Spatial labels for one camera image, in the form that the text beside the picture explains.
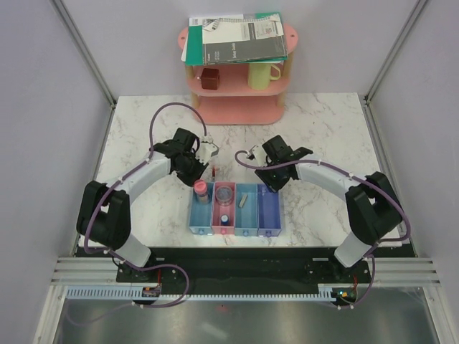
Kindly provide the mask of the blue glue stick grey cap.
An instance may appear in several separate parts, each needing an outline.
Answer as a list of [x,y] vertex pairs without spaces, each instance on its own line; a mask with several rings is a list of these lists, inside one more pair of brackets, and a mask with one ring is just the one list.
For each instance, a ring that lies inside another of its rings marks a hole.
[[221,226],[229,226],[230,225],[230,218],[228,215],[223,214],[220,217],[220,225]]

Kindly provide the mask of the pink cap glue stick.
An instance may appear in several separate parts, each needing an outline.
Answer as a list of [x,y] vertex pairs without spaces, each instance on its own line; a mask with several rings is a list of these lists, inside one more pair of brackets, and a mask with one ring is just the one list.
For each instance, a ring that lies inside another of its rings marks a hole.
[[209,203],[209,189],[208,189],[207,183],[199,179],[194,182],[193,188],[194,188],[194,193],[196,194],[197,200],[201,204],[208,204]]

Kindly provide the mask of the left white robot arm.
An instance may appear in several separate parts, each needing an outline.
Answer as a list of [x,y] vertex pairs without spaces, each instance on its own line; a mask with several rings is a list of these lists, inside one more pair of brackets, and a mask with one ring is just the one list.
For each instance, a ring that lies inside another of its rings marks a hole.
[[172,139],[154,143],[132,170],[107,183],[89,182],[82,196],[76,230],[84,237],[84,250],[93,241],[104,246],[114,257],[133,266],[133,274],[149,282],[157,274],[157,264],[150,260],[151,249],[132,233],[131,205],[150,186],[176,174],[187,186],[193,186],[206,170],[219,147],[209,136],[198,138],[179,128]]

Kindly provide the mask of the beige eraser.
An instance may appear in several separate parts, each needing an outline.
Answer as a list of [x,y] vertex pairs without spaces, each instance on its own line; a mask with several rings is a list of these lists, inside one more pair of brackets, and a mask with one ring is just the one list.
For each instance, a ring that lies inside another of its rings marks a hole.
[[247,200],[247,197],[248,197],[248,195],[247,195],[246,193],[244,193],[244,194],[242,195],[242,197],[241,197],[241,199],[240,199],[240,202],[239,202],[239,204],[238,204],[238,207],[239,207],[239,208],[243,208],[243,207],[244,207],[245,202],[246,202],[246,200]]

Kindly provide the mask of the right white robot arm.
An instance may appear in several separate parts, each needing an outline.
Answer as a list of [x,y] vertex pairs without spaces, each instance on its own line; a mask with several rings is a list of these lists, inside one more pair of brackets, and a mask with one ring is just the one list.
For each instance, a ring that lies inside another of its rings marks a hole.
[[256,161],[255,174],[271,191],[281,190],[290,180],[304,181],[346,203],[351,232],[328,264],[328,273],[337,282],[347,281],[354,274],[354,265],[407,219],[391,183],[381,172],[354,175],[320,159],[308,148],[292,149],[280,135],[251,148],[248,158]]

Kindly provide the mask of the purple blue bin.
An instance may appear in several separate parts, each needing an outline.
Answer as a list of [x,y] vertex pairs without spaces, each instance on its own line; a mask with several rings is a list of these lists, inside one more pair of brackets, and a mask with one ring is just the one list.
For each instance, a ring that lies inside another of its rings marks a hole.
[[257,220],[259,237],[278,237],[283,228],[281,197],[265,184],[257,185]]

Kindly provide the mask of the clear purple round container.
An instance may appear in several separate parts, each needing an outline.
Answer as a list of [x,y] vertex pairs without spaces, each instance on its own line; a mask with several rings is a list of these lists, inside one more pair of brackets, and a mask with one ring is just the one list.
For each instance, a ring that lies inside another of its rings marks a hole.
[[234,198],[234,191],[229,186],[217,186],[215,197],[220,206],[228,206]]

